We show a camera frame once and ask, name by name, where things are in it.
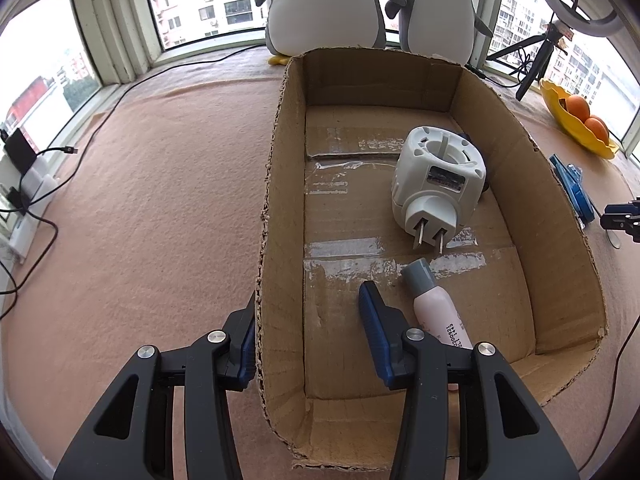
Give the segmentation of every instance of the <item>stuffed animal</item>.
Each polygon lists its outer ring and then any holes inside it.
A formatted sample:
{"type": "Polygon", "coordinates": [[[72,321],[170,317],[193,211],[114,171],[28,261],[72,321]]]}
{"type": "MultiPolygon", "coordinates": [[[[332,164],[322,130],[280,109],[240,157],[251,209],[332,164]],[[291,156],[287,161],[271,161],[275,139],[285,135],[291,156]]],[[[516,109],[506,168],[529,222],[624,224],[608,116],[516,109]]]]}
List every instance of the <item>stuffed animal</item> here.
{"type": "Polygon", "coordinates": [[[492,36],[476,16],[472,0],[407,0],[399,6],[389,1],[386,15],[400,12],[400,47],[407,52],[449,59],[460,65],[469,61],[474,46],[474,28],[492,36]]]}
{"type": "MultiPolygon", "coordinates": [[[[266,0],[255,0],[261,6],[266,0]]],[[[398,8],[406,0],[390,0],[398,8]]],[[[322,46],[384,48],[385,22],[378,0],[272,0],[265,28],[270,64],[322,46]]]]}

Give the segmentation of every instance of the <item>metal screw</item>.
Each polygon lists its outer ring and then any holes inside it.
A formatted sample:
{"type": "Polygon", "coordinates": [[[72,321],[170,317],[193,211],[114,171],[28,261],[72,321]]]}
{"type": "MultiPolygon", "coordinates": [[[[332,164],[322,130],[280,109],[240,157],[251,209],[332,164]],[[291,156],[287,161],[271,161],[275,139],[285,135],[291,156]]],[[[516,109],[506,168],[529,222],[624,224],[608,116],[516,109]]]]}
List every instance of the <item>metal screw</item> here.
{"type": "Polygon", "coordinates": [[[406,336],[411,341],[422,341],[424,339],[424,332],[419,328],[410,328],[406,331],[406,336]]]}
{"type": "Polygon", "coordinates": [[[226,334],[222,330],[214,330],[209,332],[207,339],[210,343],[222,343],[225,340],[226,334]]]}
{"type": "Polygon", "coordinates": [[[495,354],[495,346],[493,346],[491,343],[480,343],[478,345],[478,351],[482,355],[493,355],[495,354]]]}
{"type": "Polygon", "coordinates": [[[144,345],[138,348],[138,357],[142,359],[149,359],[155,353],[156,349],[151,345],[144,345]]]}

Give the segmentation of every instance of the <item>cardboard box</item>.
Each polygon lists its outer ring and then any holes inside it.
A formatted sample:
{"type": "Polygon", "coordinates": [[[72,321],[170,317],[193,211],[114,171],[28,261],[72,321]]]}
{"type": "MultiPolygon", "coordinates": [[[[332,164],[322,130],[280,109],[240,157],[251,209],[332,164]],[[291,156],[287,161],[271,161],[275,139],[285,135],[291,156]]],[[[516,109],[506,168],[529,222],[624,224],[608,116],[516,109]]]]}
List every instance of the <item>cardboard box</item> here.
{"type": "MultiPolygon", "coordinates": [[[[471,340],[493,342],[541,404],[594,357],[606,325],[587,241],[546,158],[475,75],[397,51],[321,49],[287,67],[273,130],[256,290],[264,413],[296,463],[377,469],[404,393],[376,376],[357,308],[363,280],[416,325],[400,269],[420,256],[471,340]],[[394,222],[409,131],[469,134],[491,189],[443,256],[394,222]]],[[[450,449],[458,450],[450,396],[450,449]]]]}

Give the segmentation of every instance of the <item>white power adapter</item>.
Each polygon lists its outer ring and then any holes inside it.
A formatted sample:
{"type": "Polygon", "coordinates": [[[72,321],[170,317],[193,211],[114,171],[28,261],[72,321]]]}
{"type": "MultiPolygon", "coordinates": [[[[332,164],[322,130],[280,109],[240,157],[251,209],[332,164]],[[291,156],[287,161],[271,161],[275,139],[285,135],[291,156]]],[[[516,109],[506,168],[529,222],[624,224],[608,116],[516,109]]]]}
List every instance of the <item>white power adapter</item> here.
{"type": "Polygon", "coordinates": [[[482,193],[480,152],[459,135],[419,126],[409,132],[391,187],[398,225],[422,242],[442,247],[466,225],[482,193]]]}

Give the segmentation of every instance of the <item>gray bottle cap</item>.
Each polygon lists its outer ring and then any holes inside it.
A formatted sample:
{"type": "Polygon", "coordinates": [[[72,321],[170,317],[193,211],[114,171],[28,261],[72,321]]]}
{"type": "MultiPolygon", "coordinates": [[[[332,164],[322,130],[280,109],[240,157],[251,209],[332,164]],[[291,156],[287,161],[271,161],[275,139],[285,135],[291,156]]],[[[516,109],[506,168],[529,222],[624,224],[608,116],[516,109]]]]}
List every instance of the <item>gray bottle cap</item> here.
{"type": "Polygon", "coordinates": [[[424,258],[410,263],[402,269],[400,273],[404,278],[404,282],[409,286],[414,298],[437,286],[436,277],[433,275],[433,271],[424,258]]]}

